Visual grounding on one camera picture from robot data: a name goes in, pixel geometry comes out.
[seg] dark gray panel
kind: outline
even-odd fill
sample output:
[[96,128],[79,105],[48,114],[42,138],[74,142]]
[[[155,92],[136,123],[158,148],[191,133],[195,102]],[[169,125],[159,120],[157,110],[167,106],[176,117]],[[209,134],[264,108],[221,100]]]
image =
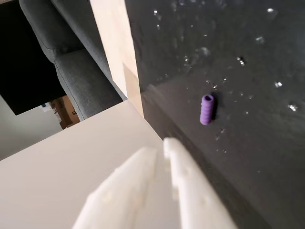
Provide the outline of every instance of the dark gray panel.
[[[126,5],[144,114],[157,133],[188,141],[198,164],[204,168],[203,158],[217,171],[205,171],[209,179],[216,174],[229,184],[233,203],[224,203],[239,227],[303,228],[305,2]],[[201,98],[208,93],[218,107],[215,120],[203,126]],[[249,203],[245,208],[230,198],[235,192]],[[238,219],[234,205],[253,214]]]

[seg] white plastic part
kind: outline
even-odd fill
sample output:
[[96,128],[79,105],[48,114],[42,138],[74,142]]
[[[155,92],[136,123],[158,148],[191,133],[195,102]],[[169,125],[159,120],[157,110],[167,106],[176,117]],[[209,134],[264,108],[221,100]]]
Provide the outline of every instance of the white plastic part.
[[154,177],[156,150],[133,154],[93,192],[73,229],[131,229]]
[[184,146],[164,139],[174,198],[179,199],[182,229],[236,229],[226,208]]

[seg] gray sofa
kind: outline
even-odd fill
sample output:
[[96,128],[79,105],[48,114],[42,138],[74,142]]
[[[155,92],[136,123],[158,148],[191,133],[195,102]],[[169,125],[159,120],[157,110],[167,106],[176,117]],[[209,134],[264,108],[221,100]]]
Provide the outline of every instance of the gray sofa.
[[19,0],[80,120],[126,96],[112,80],[88,0]]

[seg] water droplet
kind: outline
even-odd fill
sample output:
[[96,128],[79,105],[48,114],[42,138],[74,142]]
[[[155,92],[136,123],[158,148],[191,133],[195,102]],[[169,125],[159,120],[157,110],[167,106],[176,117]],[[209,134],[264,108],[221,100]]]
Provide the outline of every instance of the water droplet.
[[176,11],[177,11],[177,2],[176,2],[176,1],[173,1],[173,2],[171,3],[171,7],[172,7],[172,10],[173,10],[174,12],[176,12]]
[[245,66],[246,61],[244,60],[244,57],[240,56],[240,57],[237,57],[236,59],[239,61],[241,66]]
[[162,19],[162,16],[158,13],[158,10],[153,11],[154,16],[157,17],[157,19],[160,21]]
[[187,55],[184,56],[184,63],[188,63],[189,62],[189,57]]
[[265,43],[265,39],[262,36],[259,36],[255,39],[256,43],[258,44],[264,44]]
[[179,0],[178,2],[179,2],[179,5],[181,5],[181,6],[184,6],[184,5],[185,5],[184,0]]
[[208,50],[206,47],[201,47],[201,51],[205,56],[209,56],[211,54],[210,50]]
[[216,4],[218,4],[221,9],[224,9],[227,6],[225,0],[216,0]]
[[275,82],[274,84],[275,84],[276,88],[279,88],[279,87],[283,86],[283,84],[281,82]]
[[267,9],[267,14],[268,14],[269,19],[274,19],[277,16],[278,12],[274,8],[268,8]]
[[290,104],[288,105],[288,107],[292,110],[292,111],[297,111],[298,107],[295,104]]

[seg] white floor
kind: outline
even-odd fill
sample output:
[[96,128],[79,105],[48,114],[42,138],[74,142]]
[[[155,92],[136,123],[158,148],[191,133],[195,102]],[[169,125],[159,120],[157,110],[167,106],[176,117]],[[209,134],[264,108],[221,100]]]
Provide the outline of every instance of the white floor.
[[36,107],[16,116],[0,96],[0,160],[61,130],[52,110]]

